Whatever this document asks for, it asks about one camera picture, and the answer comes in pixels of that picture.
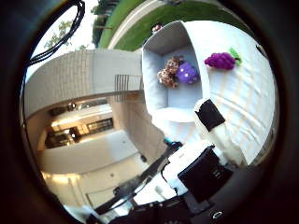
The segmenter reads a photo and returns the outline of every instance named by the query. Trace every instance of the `stuffed animal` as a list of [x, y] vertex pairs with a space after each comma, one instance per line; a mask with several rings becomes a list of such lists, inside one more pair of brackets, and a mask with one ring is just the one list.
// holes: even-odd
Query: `stuffed animal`
[[183, 56], [173, 56], [170, 58], [164, 68], [157, 74], [159, 82], [168, 88], [176, 88], [178, 83], [176, 81], [176, 72], [181, 64], [183, 64]]
[[193, 66], [189, 63], [183, 63], [176, 72], [176, 78], [178, 82], [193, 84], [199, 80], [199, 75]]
[[205, 64], [215, 67], [218, 69], [231, 70], [235, 65], [239, 66], [242, 63], [240, 56], [233, 49], [229, 49], [229, 53], [212, 53], [207, 59], [205, 59]]
[[168, 88], [176, 88], [178, 83], [175, 80], [175, 75], [169, 73], [165, 68], [158, 72], [157, 77], [159, 82]]

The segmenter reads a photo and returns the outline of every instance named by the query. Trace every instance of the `purple grape toy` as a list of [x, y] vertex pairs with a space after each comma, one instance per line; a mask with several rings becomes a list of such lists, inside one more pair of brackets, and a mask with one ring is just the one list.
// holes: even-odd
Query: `purple grape toy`
[[213, 53], [210, 57], [205, 59], [205, 64], [219, 69], [231, 70], [235, 66], [235, 58], [227, 52]]
[[189, 63], [183, 63], [176, 72], [178, 82], [193, 84], [199, 80], [196, 69]]

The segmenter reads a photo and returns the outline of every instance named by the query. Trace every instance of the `purple plush toy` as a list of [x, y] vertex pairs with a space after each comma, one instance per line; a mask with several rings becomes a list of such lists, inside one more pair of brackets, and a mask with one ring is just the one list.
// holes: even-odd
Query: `purple plush toy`
[[177, 70], [176, 78], [179, 82], [193, 84], [199, 80], [199, 75], [193, 66], [183, 63]]

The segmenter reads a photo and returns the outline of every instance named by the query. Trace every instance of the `grape bunch toy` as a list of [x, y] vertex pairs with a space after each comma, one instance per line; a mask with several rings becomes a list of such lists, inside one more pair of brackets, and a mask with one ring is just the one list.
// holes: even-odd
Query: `grape bunch toy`
[[229, 49], [230, 53], [212, 53], [210, 57], [205, 59], [205, 64], [218, 69], [231, 70], [235, 65], [241, 64], [241, 58], [232, 48]]

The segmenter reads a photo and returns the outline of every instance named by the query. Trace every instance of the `white wall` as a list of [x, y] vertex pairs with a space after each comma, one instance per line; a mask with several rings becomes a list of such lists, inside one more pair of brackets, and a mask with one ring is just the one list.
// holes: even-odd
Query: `white wall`
[[[141, 76], [140, 54], [117, 49], [78, 50], [38, 68], [25, 87], [25, 115], [62, 101], [113, 92], [116, 75]], [[130, 90], [138, 90], [132, 79]]]
[[41, 171], [48, 174], [86, 173], [121, 161], [138, 152], [123, 130], [91, 141], [37, 152]]

